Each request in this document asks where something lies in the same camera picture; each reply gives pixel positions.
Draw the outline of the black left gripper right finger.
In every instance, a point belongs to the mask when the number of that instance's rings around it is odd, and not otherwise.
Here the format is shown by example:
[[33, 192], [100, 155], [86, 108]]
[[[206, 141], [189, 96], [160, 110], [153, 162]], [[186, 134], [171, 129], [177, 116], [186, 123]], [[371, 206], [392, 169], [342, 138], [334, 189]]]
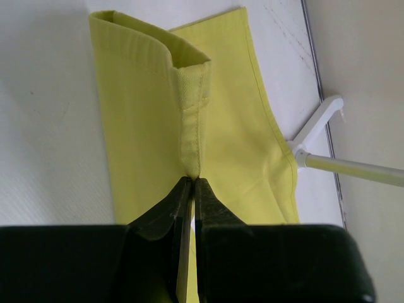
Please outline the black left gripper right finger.
[[199, 301], [249, 301], [251, 293], [239, 271], [235, 241], [247, 225], [216, 197], [204, 178], [196, 179], [195, 206]]

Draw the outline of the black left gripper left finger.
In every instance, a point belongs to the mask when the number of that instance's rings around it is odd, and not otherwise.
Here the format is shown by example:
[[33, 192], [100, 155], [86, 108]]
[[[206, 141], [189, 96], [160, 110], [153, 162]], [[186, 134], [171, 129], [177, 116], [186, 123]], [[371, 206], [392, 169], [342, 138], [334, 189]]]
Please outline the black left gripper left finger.
[[120, 302], [185, 302], [192, 180], [131, 222], [119, 272]]

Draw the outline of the yellow trousers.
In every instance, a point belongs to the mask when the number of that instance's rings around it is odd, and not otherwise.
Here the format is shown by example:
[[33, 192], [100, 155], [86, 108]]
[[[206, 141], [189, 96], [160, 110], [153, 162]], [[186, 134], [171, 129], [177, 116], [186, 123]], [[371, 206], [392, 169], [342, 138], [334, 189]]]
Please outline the yellow trousers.
[[297, 164], [272, 113], [245, 8], [166, 31], [88, 17], [110, 184], [129, 223], [184, 176], [248, 224], [297, 223]]

